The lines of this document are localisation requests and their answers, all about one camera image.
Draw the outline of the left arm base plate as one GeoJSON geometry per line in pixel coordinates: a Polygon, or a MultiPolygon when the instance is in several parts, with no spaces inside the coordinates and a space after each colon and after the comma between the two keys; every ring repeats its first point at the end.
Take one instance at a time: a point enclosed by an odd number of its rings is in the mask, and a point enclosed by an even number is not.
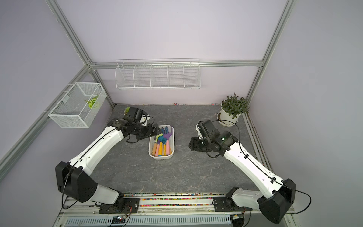
{"type": "Polygon", "coordinates": [[[116,204],[103,204],[100,206],[99,214],[133,214],[139,209],[139,198],[123,197],[116,204]]]}

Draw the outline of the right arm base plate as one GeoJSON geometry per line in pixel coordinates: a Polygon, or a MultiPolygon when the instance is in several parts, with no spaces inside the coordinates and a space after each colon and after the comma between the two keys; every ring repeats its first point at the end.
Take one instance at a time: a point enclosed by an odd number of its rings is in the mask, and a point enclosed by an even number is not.
{"type": "Polygon", "coordinates": [[[232,199],[227,197],[214,197],[212,201],[212,205],[214,206],[215,212],[249,212],[252,211],[251,208],[248,207],[239,207],[237,206],[232,199]]]}

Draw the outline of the small purple rake pink handle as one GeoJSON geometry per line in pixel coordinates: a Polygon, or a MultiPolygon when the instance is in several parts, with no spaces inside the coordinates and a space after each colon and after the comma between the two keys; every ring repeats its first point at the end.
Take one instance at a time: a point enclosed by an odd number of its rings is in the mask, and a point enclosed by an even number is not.
{"type": "Polygon", "coordinates": [[[170,156],[172,154],[171,148],[170,148],[170,137],[173,135],[173,129],[171,128],[171,131],[169,130],[169,127],[165,127],[165,134],[164,134],[164,138],[166,139],[166,143],[165,143],[165,154],[166,156],[170,156]]]}

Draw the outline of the white plastic storage box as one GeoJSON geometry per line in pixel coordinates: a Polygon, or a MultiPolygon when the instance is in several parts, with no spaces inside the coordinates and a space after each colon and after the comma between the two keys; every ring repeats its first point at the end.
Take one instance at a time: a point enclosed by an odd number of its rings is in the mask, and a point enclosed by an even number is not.
{"type": "Polygon", "coordinates": [[[171,125],[162,125],[159,128],[162,133],[150,138],[148,154],[156,160],[170,159],[175,152],[174,128],[171,125]]]}

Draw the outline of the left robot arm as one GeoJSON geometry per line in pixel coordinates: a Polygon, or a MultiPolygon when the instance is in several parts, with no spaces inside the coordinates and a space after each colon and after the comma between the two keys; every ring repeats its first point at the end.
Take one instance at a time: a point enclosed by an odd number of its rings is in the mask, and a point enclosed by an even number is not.
{"type": "Polygon", "coordinates": [[[143,140],[161,133],[158,124],[111,120],[103,132],[85,150],[69,162],[61,161],[55,168],[57,188],[63,196],[76,201],[120,206],[123,193],[95,182],[91,175],[105,155],[124,138],[134,135],[136,140],[143,140]]]}

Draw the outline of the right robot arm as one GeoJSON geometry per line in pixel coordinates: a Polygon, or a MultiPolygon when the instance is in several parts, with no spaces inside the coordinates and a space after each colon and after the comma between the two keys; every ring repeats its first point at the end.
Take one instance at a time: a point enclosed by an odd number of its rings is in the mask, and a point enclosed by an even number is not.
{"type": "Polygon", "coordinates": [[[192,137],[189,148],[199,152],[217,152],[232,162],[258,187],[258,191],[245,191],[235,187],[226,196],[231,206],[259,210],[274,224],[279,224],[295,202],[296,184],[282,179],[264,167],[240,143],[240,139],[228,131],[220,133],[212,121],[196,125],[197,137],[192,137]]]}

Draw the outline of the green rake wooden handle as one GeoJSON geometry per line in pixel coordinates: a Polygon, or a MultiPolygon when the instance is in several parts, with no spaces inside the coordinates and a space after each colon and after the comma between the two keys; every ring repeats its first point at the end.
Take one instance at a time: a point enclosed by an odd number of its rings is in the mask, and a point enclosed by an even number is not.
{"type": "Polygon", "coordinates": [[[162,139],[160,138],[161,136],[163,136],[163,134],[159,134],[155,138],[155,142],[154,142],[154,145],[152,147],[152,152],[151,152],[151,155],[154,157],[159,156],[159,150],[160,150],[159,147],[160,147],[160,143],[162,142],[162,139]]]}

